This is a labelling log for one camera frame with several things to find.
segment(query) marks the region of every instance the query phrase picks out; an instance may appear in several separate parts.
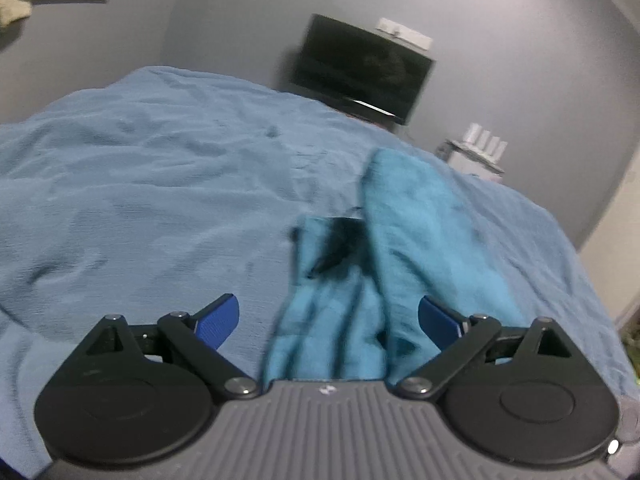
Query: turquoise cloth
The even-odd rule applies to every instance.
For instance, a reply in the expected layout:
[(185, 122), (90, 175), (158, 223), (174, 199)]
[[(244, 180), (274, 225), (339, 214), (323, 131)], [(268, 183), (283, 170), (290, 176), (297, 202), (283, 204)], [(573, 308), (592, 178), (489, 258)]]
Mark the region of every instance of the turquoise cloth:
[(425, 295), (466, 316), (526, 324), (462, 201), (428, 162), (378, 150), (361, 201), (363, 219), (301, 220), (294, 285), (265, 358), (265, 384), (395, 384), (439, 352), (418, 324)]

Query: small led light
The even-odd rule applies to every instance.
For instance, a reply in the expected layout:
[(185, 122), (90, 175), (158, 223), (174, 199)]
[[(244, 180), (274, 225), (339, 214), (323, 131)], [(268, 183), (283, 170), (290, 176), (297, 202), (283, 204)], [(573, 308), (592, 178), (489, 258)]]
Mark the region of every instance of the small led light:
[(613, 455), (618, 450), (619, 447), (620, 447), (620, 443), (616, 439), (613, 439), (609, 443), (609, 447), (607, 447), (607, 453), (609, 453), (610, 455)]

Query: white device on wall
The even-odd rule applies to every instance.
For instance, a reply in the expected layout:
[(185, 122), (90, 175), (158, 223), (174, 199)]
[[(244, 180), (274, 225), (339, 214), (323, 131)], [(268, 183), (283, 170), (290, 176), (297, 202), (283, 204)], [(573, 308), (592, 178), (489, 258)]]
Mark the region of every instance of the white device on wall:
[(412, 30), (400, 23), (392, 22), (386, 18), (380, 18), (376, 25), (376, 30), (384, 32), (398, 40), (405, 41), (422, 50), (429, 50), (433, 44), (433, 40), (417, 30)]
[(492, 136), (480, 124), (471, 124), (462, 142), (447, 140), (436, 155), (460, 173), (474, 174), (483, 180), (501, 182), (504, 170), (497, 165), (507, 142)]

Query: blue blanket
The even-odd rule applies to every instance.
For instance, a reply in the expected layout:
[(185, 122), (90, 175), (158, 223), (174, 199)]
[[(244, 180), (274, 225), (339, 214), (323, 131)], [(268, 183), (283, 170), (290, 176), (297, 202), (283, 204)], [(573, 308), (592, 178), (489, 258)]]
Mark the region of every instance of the blue blanket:
[(301, 216), (348, 216), (373, 150), (427, 160), (467, 211), (525, 322), (553, 316), (617, 393), (635, 395), (614, 327), (554, 219), (374, 126), (225, 76), (145, 68), (0, 126), (0, 455), (49, 461), (33, 404), (108, 312), (150, 323), (224, 292), (220, 351), (257, 376), (288, 293)]

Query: television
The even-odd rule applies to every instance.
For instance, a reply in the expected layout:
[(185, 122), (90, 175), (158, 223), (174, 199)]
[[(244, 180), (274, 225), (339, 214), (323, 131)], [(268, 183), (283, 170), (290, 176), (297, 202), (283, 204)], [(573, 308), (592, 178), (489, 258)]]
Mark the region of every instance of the television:
[(432, 65), (391, 38), (314, 14), (292, 83), (405, 124)]

